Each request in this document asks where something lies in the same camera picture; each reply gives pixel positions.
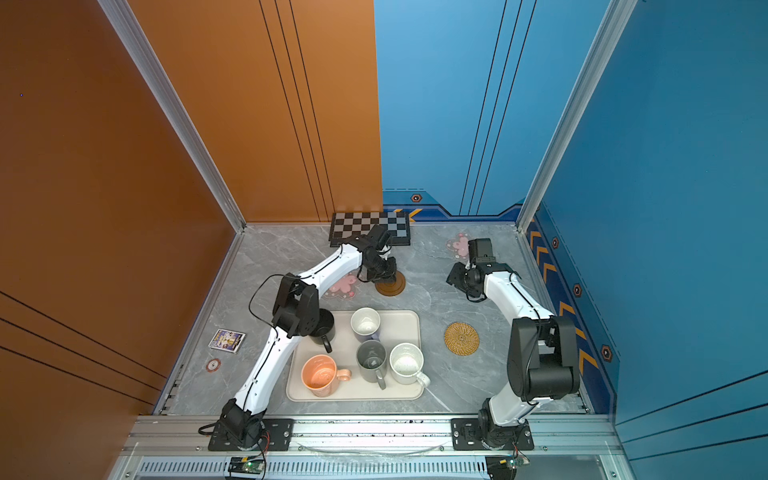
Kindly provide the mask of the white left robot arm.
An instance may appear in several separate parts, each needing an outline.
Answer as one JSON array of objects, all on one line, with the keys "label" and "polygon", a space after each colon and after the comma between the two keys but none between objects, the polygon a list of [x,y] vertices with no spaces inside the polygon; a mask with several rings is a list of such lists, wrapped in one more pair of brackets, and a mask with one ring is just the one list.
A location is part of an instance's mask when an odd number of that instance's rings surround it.
[{"label": "white left robot arm", "polygon": [[320,297],[342,277],[359,269],[364,269],[374,283],[396,279],[396,260],[389,254],[386,238],[355,237],[315,267],[281,276],[264,348],[247,380],[222,407],[214,424],[213,433],[219,440],[239,450],[260,445],[265,432],[262,419],[274,386],[299,342],[319,326]]}]

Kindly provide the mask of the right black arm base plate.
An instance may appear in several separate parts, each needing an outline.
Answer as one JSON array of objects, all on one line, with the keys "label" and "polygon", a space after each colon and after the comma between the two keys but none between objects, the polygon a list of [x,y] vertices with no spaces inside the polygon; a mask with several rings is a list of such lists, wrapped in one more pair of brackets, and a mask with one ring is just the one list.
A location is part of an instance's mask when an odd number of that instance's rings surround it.
[{"label": "right black arm base plate", "polygon": [[454,418],[450,421],[453,448],[456,451],[519,450],[535,448],[530,424],[500,427],[478,418]]}]

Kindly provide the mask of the tan rattan round coaster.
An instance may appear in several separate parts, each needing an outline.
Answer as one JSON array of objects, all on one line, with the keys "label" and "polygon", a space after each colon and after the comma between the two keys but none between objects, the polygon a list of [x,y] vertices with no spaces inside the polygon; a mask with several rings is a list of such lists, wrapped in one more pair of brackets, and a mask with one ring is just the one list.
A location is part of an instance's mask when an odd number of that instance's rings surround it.
[{"label": "tan rattan round coaster", "polygon": [[469,356],[478,350],[480,337],[477,330],[471,325],[454,322],[444,332],[444,343],[453,354]]}]

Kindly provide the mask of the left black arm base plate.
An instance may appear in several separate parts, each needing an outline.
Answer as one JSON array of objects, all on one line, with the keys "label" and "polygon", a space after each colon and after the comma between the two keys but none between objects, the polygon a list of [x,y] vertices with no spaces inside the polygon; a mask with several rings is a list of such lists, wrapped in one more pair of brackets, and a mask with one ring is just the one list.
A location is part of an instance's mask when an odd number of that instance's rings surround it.
[{"label": "left black arm base plate", "polygon": [[294,421],[289,418],[267,418],[261,421],[260,435],[252,445],[245,445],[216,423],[209,437],[208,451],[242,451],[254,453],[285,452],[289,449]]}]

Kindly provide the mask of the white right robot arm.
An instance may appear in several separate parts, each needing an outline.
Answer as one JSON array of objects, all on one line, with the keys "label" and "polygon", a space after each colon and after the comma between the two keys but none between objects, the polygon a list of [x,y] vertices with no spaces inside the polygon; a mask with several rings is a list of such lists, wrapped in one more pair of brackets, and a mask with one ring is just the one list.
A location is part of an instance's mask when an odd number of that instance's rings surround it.
[{"label": "white right robot arm", "polygon": [[527,417],[580,389],[574,321],[540,305],[506,264],[457,262],[446,282],[472,302],[492,301],[510,324],[507,384],[478,412],[479,441],[490,449],[531,450]]}]

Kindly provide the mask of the brown wooden round coaster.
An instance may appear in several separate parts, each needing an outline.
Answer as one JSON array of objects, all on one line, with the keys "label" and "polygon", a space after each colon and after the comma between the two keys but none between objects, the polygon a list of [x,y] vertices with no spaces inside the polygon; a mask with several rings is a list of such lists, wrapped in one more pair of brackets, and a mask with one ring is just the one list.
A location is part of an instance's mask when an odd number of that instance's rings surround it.
[{"label": "brown wooden round coaster", "polygon": [[406,288],[406,279],[402,272],[397,271],[392,282],[379,282],[375,284],[378,293],[387,297],[401,294]]}]

